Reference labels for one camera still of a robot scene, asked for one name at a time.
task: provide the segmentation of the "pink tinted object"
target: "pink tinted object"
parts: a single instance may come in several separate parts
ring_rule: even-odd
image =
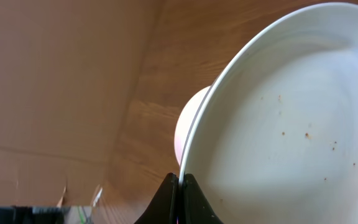
[[[181,157],[183,154],[183,147],[185,147],[185,142],[187,134],[189,132],[191,122],[196,115],[197,109],[200,106],[206,92],[208,91],[209,86],[197,92],[189,102],[187,102],[184,109],[181,111],[177,127],[175,129],[175,155],[177,157],[178,164],[181,163]]]

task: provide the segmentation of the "cardboard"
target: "cardboard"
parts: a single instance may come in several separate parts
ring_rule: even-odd
[[[0,0],[0,205],[90,205],[157,1]]]

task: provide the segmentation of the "white plate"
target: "white plate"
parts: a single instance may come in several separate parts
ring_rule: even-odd
[[[185,172],[224,223],[358,223],[358,6],[306,7],[254,37],[201,104]]]

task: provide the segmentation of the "wooden table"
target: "wooden table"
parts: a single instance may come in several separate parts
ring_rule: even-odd
[[[186,102],[212,84],[263,28],[320,2],[167,0],[114,148],[96,219],[101,223],[137,220],[166,173],[179,171],[173,135]]]

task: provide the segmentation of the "green cable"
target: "green cable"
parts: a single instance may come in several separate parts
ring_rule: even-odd
[[[78,214],[80,215],[81,224],[85,224],[85,221],[84,221],[84,218],[83,218],[82,215],[81,215],[80,207],[79,207],[79,206],[77,206],[77,210],[78,210]]]

